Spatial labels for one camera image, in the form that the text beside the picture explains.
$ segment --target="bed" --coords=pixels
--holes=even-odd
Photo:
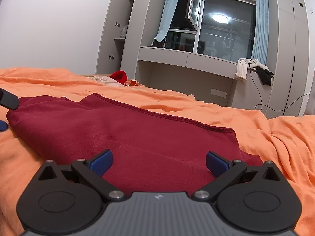
[[[268,120],[259,110],[220,107],[196,101],[193,95],[137,87],[113,87],[75,75],[65,69],[11,68],[0,70],[0,87],[18,97],[50,95],[80,101],[100,95],[152,112],[190,118],[234,129],[240,149],[272,160],[299,196],[302,216],[295,232],[315,230],[315,116],[278,117]],[[0,119],[7,109],[0,107]],[[0,235],[23,232],[15,206],[26,185],[43,162],[10,128],[0,133]]]

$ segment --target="blue curtain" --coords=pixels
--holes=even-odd
[[[266,64],[269,37],[269,5],[268,0],[256,0],[256,30],[252,59]]]
[[[161,42],[171,26],[178,0],[165,0],[160,28],[155,39]]]

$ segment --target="red fabric object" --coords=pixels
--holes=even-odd
[[[125,71],[116,71],[112,73],[110,77],[121,84],[125,84],[127,81],[127,75]]]
[[[205,157],[215,151],[228,160],[260,166],[258,155],[239,149],[235,132],[194,120],[154,113],[96,93],[80,102],[39,96],[20,98],[7,113],[12,129],[44,159],[70,164],[105,149],[113,165],[103,176],[132,191],[187,191],[214,179]]]

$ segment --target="black circular motor housing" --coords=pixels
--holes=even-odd
[[[301,214],[294,191],[274,180],[231,186],[219,194],[216,208],[230,224],[255,233],[294,228]]]
[[[25,229],[41,235],[67,235],[89,226],[102,210],[100,195],[66,179],[33,181],[18,201]]]

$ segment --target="ribbed gray surface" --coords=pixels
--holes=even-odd
[[[186,193],[133,193],[111,203],[89,228],[71,236],[248,236],[217,216],[212,206]],[[294,236],[293,232],[278,236]],[[27,232],[24,236],[38,236]]]

